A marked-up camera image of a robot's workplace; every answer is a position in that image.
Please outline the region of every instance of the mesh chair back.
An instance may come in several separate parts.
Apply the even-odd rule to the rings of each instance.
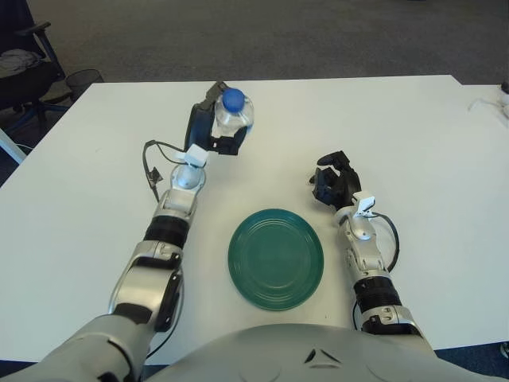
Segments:
[[[0,53],[24,49],[45,57],[33,35],[17,36],[17,30],[33,26],[33,18],[26,0],[0,0]]]

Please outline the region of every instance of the office chair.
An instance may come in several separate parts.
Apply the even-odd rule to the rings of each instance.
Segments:
[[[34,68],[24,72],[0,78],[0,110],[13,108],[15,111],[25,109],[25,114],[5,132],[0,129],[0,146],[16,162],[25,158],[19,147],[10,140],[10,132],[16,130],[31,118],[36,116],[39,120],[41,134],[46,132],[46,111],[66,112],[68,107],[56,105],[68,97],[68,94],[52,99],[48,102],[41,98],[48,92],[51,85],[65,78],[65,73],[53,50],[45,30],[49,22],[34,23],[26,0],[0,0],[0,54],[11,49],[23,49],[37,53],[42,61]],[[44,51],[37,43],[37,36]]]

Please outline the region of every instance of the blue bottle cap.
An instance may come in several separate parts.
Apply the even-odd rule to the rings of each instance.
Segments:
[[[239,89],[229,88],[223,92],[223,105],[231,113],[238,113],[244,109],[246,96]]]

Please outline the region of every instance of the chair armrest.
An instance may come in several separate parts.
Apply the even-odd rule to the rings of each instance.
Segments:
[[[38,34],[44,32],[46,28],[51,25],[49,21],[38,22],[37,24],[30,26],[29,28],[17,30],[14,34],[18,36],[29,36],[30,34]]]

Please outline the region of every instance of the gray floor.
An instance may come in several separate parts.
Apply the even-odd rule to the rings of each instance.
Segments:
[[[259,80],[452,74],[499,84],[508,74],[507,0],[31,0],[68,74],[106,81]],[[64,84],[50,95],[63,92]],[[51,123],[58,120],[51,113]],[[0,126],[16,118],[0,112]],[[36,145],[36,123],[13,135]],[[0,151],[0,185],[15,169]],[[437,352],[509,377],[498,345]],[[0,363],[0,375],[21,367]]]

